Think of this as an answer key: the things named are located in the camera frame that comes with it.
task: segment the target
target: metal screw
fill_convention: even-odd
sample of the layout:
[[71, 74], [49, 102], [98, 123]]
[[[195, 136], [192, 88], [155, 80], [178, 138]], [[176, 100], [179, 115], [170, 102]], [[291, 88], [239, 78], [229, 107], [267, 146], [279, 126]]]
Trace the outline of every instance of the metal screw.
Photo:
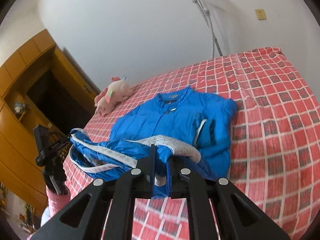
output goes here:
[[140, 169], [137, 169], [137, 168], [136, 168], [136, 169], [132, 169], [132, 170], [131, 170], [131, 174], [132, 174], [132, 175], [139, 175], [140, 173], [141, 173], [141, 170], [140, 170]]
[[220, 185], [227, 185], [229, 183], [229, 181], [226, 178], [220, 178], [218, 182]]
[[189, 175], [191, 173], [191, 170], [189, 170], [188, 168], [183, 168], [180, 172], [183, 175]]
[[103, 179], [95, 179], [93, 185], [101, 186], [103, 184]]

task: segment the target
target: red checkered bedspread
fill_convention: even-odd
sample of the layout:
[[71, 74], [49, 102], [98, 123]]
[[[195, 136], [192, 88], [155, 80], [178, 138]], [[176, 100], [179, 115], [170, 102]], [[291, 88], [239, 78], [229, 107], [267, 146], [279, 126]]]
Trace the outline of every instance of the red checkered bedspread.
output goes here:
[[[156, 93], [187, 85], [237, 102], [229, 178], [299, 239], [320, 209], [319, 104], [280, 49], [232, 54], [145, 80], [111, 114], [93, 116], [85, 130], [95, 142], [107, 140], [117, 118]], [[64, 168], [72, 197], [92, 181], [69, 158]], [[132, 238], [189, 239], [186, 201], [137, 200]]]

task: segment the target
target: electrical outlet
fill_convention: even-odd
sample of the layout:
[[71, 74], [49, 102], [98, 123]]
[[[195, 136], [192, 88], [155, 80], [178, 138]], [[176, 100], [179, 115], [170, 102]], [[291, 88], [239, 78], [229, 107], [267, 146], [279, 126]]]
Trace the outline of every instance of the electrical outlet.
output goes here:
[[258, 17], [258, 20], [266, 20], [266, 12], [264, 11], [264, 9], [256, 9], [256, 14]]

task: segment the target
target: plush toy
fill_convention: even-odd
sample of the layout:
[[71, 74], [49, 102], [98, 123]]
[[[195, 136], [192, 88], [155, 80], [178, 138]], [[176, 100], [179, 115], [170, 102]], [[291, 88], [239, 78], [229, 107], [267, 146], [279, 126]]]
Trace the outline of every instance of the plush toy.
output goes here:
[[94, 99], [94, 106], [97, 108], [96, 113], [99, 113], [99, 115], [111, 113], [116, 103], [123, 102], [133, 95], [133, 90], [124, 80], [119, 77], [112, 77], [111, 81], [112, 83]]
[[24, 111], [27, 111], [27, 105], [25, 103], [20, 103], [15, 101], [14, 103], [14, 113], [17, 114], [22, 114]]

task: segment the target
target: blue puffer jacket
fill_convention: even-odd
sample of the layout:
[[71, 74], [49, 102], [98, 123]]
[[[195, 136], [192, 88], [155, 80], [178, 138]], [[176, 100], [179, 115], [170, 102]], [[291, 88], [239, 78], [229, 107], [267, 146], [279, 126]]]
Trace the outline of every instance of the blue puffer jacket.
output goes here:
[[188, 86], [157, 94], [119, 118], [112, 127], [110, 141], [169, 136], [196, 147], [216, 177], [225, 177], [230, 166], [229, 125], [236, 111], [232, 99], [195, 92]]
[[179, 156], [187, 168], [203, 178], [215, 180], [216, 175], [197, 149], [179, 140], [162, 135], [139, 141], [113, 140], [94, 143], [81, 129], [71, 136], [71, 161], [92, 178], [105, 181], [118, 179], [124, 172], [137, 167], [138, 160], [150, 154], [156, 145], [154, 196], [168, 196], [171, 174], [167, 169], [170, 156]]

